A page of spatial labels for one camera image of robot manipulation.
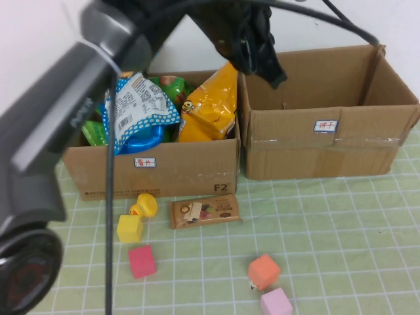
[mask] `chocolate bar package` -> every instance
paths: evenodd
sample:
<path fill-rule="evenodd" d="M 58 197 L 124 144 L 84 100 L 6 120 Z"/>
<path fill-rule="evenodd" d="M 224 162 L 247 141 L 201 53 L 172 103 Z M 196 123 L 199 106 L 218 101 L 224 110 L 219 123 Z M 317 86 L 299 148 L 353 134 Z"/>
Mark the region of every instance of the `chocolate bar package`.
<path fill-rule="evenodd" d="M 240 221 L 235 195 L 172 201 L 169 205 L 171 228 L 191 228 Z"/>

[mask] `cardboard box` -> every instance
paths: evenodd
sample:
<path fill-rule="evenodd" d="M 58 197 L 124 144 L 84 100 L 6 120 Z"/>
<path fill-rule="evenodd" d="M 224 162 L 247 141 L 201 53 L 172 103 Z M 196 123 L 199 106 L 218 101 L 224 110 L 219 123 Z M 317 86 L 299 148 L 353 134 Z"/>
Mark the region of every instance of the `cardboard box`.
<path fill-rule="evenodd" d="M 387 173 L 420 116 L 384 47 L 285 52 L 289 79 L 272 90 L 240 76 L 249 179 Z"/>
<path fill-rule="evenodd" d="M 214 71 L 170 73 L 199 86 Z M 234 194 L 239 165 L 240 133 L 210 142 L 163 143 L 139 153 L 115 157 L 115 198 Z M 82 199 L 105 198 L 106 147 L 73 146 L 63 157 Z"/>

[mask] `yellow rubber duck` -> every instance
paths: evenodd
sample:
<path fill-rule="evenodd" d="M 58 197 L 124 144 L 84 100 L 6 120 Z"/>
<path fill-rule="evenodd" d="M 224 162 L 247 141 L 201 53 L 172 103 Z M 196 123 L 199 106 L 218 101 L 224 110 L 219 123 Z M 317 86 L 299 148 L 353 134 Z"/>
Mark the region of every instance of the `yellow rubber duck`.
<path fill-rule="evenodd" d="M 138 195 L 137 202 L 130 207 L 130 215 L 154 217 L 158 212 L 158 202 L 151 194 Z"/>

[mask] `toy block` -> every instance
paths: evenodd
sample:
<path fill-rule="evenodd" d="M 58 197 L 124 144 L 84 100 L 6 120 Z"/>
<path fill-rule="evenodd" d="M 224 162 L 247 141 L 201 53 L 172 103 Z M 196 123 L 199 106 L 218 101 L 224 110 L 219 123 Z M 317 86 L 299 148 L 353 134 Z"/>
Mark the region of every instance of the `toy block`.
<path fill-rule="evenodd" d="M 150 245 L 129 251 L 130 267 L 135 279 L 156 273 L 155 260 Z"/>
<path fill-rule="evenodd" d="M 280 287 L 261 296 L 261 308 L 264 315 L 291 315 L 293 312 L 293 306 Z"/>
<path fill-rule="evenodd" d="M 121 243 L 140 243 L 143 223 L 138 215 L 122 215 L 119 217 L 117 235 Z"/>
<path fill-rule="evenodd" d="M 264 290 L 277 281 L 280 267 L 267 254 L 253 261 L 248 268 L 248 277 L 255 286 Z"/>

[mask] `clear tape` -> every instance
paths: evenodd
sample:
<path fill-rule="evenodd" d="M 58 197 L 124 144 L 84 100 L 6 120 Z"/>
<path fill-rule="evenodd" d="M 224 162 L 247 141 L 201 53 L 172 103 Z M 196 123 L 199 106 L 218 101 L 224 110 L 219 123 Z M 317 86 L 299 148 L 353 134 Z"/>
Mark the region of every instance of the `clear tape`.
<path fill-rule="evenodd" d="M 404 144 L 406 137 L 402 138 L 364 138 L 361 136 L 348 138 L 325 138 L 323 140 L 313 140 L 308 138 L 283 138 L 270 140 L 255 140 L 250 138 L 252 149 L 307 149 L 307 148 L 327 148 L 329 150 L 346 150 L 350 148 L 374 149 L 374 148 L 399 148 Z"/>

